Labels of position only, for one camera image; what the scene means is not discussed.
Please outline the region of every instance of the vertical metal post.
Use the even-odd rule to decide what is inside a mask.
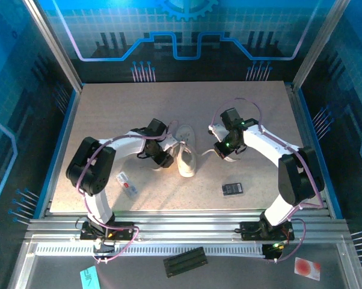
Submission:
[[[57,38],[54,36],[55,34],[52,31],[51,26],[43,17],[41,7],[39,6],[39,4],[35,3],[34,0],[23,0],[23,3],[29,10],[31,17],[34,19],[35,24],[41,31],[43,38],[49,45],[51,51],[53,52],[55,58],[60,64],[66,77],[69,79],[74,90],[77,93],[80,93],[82,91],[82,82],[75,68],[73,67],[73,64],[70,62],[66,52],[62,48],[61,44],[57,41]]]
[[[304,83],[321,51],[331,37],[331,34],[339,22],[341,16],[343,15],[345,8],[348,6],[349,1],[350,0],[336,0],[333,4],[327,18],[318,32],[318,35],[313,41],[308,54],[305,56],[304,61],[302,62],[295,78],[293,79],[292,84],[294,91],[298,91]]]

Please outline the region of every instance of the gear logo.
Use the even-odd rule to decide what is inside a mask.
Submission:
[[[212,12],[212,7],[218,4],[218,0],[158,0],[158,3],[169,17],[189,21],[197,20],[199,16],[205,17],[207,11]]]

